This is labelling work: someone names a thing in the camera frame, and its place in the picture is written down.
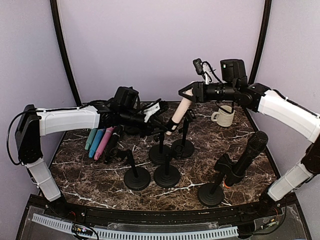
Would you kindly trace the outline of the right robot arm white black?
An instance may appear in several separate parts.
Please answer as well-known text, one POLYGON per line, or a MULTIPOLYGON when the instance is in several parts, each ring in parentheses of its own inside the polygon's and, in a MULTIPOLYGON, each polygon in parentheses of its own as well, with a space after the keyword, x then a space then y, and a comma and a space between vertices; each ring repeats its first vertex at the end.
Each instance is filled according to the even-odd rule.
POLYGON ((286 194, 320 173, 320 115, 289 100, 278 90, 260 83, 248 84, 245 63, 241 59, 220 61, 222 79, 212 83, 206 61, 193 60, 193 65, 203 81, 193 81, 180 89, 183 100, 193 103, 234 102, 242 108, 270 116, 302 134, 311 144, 304 157, 285 175, 270 185, 268 197, 255 205, 255 213, 266 217, 275 203, 286 194))

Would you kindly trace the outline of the mint green microphone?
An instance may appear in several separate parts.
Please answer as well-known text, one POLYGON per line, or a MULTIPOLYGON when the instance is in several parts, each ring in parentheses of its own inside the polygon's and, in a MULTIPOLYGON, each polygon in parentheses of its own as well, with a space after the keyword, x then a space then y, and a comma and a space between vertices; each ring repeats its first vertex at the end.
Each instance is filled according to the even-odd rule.
POLYGON ((90 147, 91 147, 91 145, 92 145, 92 143, 94 141, 94 138, 96 136, 96 133, 97 133, 97 129, 96 128, 93 128, 93 129, 90 130, 90 133, 88 135, 88 138, 86 140, 85 147, 84 147, 84 149, 86 151, 88 151, 90 149, 90 147))

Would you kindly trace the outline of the blue microphone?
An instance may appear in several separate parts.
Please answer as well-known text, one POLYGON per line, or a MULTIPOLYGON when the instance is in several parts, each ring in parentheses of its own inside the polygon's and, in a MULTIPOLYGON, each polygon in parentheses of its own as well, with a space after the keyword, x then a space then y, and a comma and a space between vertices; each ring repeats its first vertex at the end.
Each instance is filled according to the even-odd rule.
POLYGON ((90 147, 90 149, 89 149, 88 157, 89 157, 90 159, 92 159, 92 158, 94 157, 94 155, 95 155, 95 153, 96 153, 96 151, 97 151, 97 149, 98 149, 98 146, 99 146, 99 144, 100 144, 100 142, 101 142, 101 140, 102 140, 105 132, 106 132, 106 129, 105 129, 105 128, 102 128, 102 129, 98 129, 98 130, 97 130, 97 132, 96 132, 96 134, 95 134, 95 137, 94 137, 94 139, 93 139, 93 142, 92 142, 92 144, 91 144, 91 147, 90 147))

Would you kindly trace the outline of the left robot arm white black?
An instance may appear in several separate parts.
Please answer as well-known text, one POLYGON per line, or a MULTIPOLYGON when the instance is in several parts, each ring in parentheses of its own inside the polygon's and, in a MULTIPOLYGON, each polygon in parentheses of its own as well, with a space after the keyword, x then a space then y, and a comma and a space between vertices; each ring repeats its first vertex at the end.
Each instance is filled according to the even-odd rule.
POLYGON ((141 105, 139 92, 120 86, 109 100, 93 100, 82 106, 69 108, 36 108, 29 104, 15 116, 19 120, 15 130, 18 161, 14 165, 27 168, 36 186, 51 203, 51 210, 60 218, 67 218, 70 206, 43 159, 40 138, 58 132, 79 129, 104 129, 118 125, 139 129, 141 137, 166 131, 160 114, 167 111, 166 101, 141 105))

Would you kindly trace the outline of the cream pink microphone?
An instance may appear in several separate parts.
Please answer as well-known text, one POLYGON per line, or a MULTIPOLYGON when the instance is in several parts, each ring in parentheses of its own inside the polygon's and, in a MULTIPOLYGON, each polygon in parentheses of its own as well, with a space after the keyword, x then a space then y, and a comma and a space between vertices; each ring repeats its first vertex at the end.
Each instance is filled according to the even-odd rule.
POLYGON ((190 100, 187 100, 186 98, 182 97, 180 104, 178 105, 177 109, 175 110, 174 114, 170 118, 170 120, 167 123, 168 131, 166 134, 170 136, 172 132, 176 130, 179 123, 183 119, 184 115, 186 114, 187 110, 191 106, 192 102, 190 100))

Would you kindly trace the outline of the black mic stand cream mic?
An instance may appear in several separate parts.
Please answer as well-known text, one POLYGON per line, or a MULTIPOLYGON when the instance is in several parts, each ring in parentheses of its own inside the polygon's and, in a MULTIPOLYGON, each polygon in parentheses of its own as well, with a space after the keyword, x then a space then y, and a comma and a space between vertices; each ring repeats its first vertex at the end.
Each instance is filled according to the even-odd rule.
POLYGON ((154 137, 158 140, 158 144, 152 146, 148 152, 148 159, 156 165, 164 165, 167 156, 172 157, 172 149, 164 144, 165 131, 160 130, 158 135, 154 137))

